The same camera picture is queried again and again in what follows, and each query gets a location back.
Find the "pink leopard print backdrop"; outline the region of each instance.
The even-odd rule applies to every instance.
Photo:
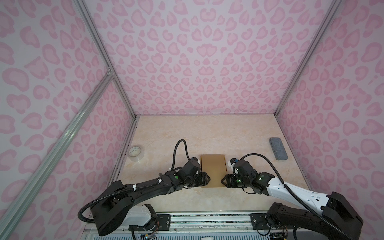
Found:
[[[86,0],[136,114],[273,113],[331,0]]]
[[[0,3],[0,218],[106,69],[71,0]]]
[[[130,123],[110,83],[10,239],[79,239],[85,223],[77,213],[107,187]]]
[[[384,235],[384,2],[348,0],[279,122],[316,191],[342,193]]]

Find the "marble table surface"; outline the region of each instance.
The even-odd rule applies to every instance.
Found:
[[[271,137],[282,139],[288,160],[275,159],[269,144]],[[180,139],[186,140],[189,156],[198,159],[201,154],[224,154],[227,161],[233,157],[241,158],[248,153],[260,153],[272,161],[284,181],[308,189],[272,114],[142,116],[134,133],[132,145],[142,145],[144,157],[139,162],[127,158],[119,180],[123,184],[134,184],[157,178],[159,172],[169,170],[174,147]],[[250,156],[246,159],[258,172],[275,175],[269,164],[261,157]],[[176,153],[175,167],[183,166],[185,162],[184,144],[181,143]],[[268,210],[273,202],[296,207],[274,197],[249,195],[241,189],[224,187],[182,189],[169,195],[154,197],[141,205],[149,203],[157,212],[236,211]]]

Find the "brown cardboard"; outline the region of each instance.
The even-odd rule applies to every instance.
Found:
[[[201,168],[211,178],[206,186],[202,187],[225,187],[221,180],[227,174],[225,156],[223,154],[204,154],[201,155]]]

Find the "clear packing tape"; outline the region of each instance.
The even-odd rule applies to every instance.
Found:
[[[128,150],[128,157],[133,162],[138,162],[144,157],[144,147],[141,145],[131,146]]]

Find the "wiring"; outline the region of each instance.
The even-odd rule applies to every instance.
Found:
[[[156,226],[156,228],[155,228],[155,230],[153,230],[153,232],[151,232],[151,233],[146,233],[146,234],[142,234],[142,235],[140,236],[140,239],[142,239],[142,238],[144,238],[144,237],[147,237],[147,236],[150,236],[150,235],[154,234],[154,233],[159,229],[159,222],[158,222],[158,221],[155,223],[154,227],[155,227],[155,226]],[[135,231],[133,230],[133,226],[131,226],[131,234],[132,234],[132,238],[133,238],[133,240],[137,240],[137,239],[136,239],[136,236],[135,236]]]
[[[260,234],[261,236],[265,237],[265,236],[267,236],[267,235],[269,234],[269,232],[271,231],[271,227],[267,224],[267,226],[269,227],[268,232],[267,232],[266,234],[261,234],[261,233],[259,232],[259,230],[257,229],[257,226],[258,226],[260,223],[263,223],[263,222],[256,222],[256,231],[257,231],[258,234]]]
[[[156,231],[155,231],[155,237],[157,237],[157,234],[159,233],[159,225],[160,225],[160,223],[157,222],[157,228],[156,228]]]
[[[346,237],[347,239],[349,240],[355,240],[354,238],[352,238],[351,236],[349,236],[347,233],[345,233],[344,231],[342,231],[341,229],[339,229],[336,225],[332,224],[330,221],[326,220],[323,216],[321,216],[319,213],[317,213],[315,210],[313,210],[310,206],[308,206],[304,201],[302,201],[290,188],[288,185],[286,185],[284,183],[284,180],[283,178],[281,177],[281,175],[279,174],[279,172],[276,170],[276,168],[273,166],[273,164],[271,163],[271,161],[261,155],[261,154],[258,154],[258,153],[249,153],[245,156],[243,156],[240,160],[248,157],[248,156],[259,156],[259,157],[262,157],[264,158],[268,163],[269,165],[272,167],[273,171],[276,173],[277,177],[279,178],[280,182],[284,185],[284,187],[286,188],[286,190],[293,196],[294,199],[296,199],[304,208],[306,208],[308,211],[310,211],[313,215],[315,215],[316,217],[320,218],[324,223],[326,223],[328,226],[330,226],[331,228],[333,228],[335,231],[337,231],[338,233],[340,233],[341,235],[343,235],[344,237]]]
[[[148,188],[148,187],[153,187],[153,186],[156,186],[157,184],[159,184],[159,181],[156,181],[155,183],[152,183],[152,184],[148,184],[148,185],[142,185],[142,186],[138,186],[136,187],[136,190],[141,190],[141,189],[144,189],[144,188]],[[130,187],[130,188],[126,188],[126,189],[123,189],[123,190],[118,190],[116,192],[113,192],[111,194],[107,194],[107,195],[104,195],[104,196],[101,196],[101,197],[98,197],[96,198],[95,200],[87,203],[85,206],[83,206],[79,212],[77,213],[77,217],[83,221],[83,222],[87,222],[87,223],[95,223],[95,221],[91,218],[87,218],[87,217],[84,217],[83,216],[83,212],[89,208],[89,207],[92,207],[93,205],[95,205],[96,203],[100,202],[100,201],[103,201],[104,199],[108,199],[108,198],[111,198],[111,197],[114,197],[116,195],[119,195],[119,194],[122,194],[122,193],[125,193],[125,192],[133,192],[134,191],[134,188],[133,187]]]
[[[173,151],[173,159],[172,159],[172,167],[170,168],[171,170],[173,170],[173,168],[175,167],[175,161],[176,161],[176,150],[177,150],[177,147],[179,146],[179,144],[183,142],[184,143],[184,146],[185,146],[185,154],[187,155],[187,159],[189,161],[189,155],[188,155],[188,150],[187,150],[187,143],[184,139],[180,139],[176,146],[175,146],[175,150]]]
[[[244,187],[242,187],[241,189],[242,189],[243,192],[245,192],[245,193],[248,193],[248,194],[256,194],[256,192],[246,192],[246,191],[244,190]]]
[[[288,237],[288,229],[287,229],[287,226],[285,226],[285,225],[282,225],[281,226],[281,229],[282,229],[282,234],[283,234],[283,236],[285,235],[285,238],[287,238]]]

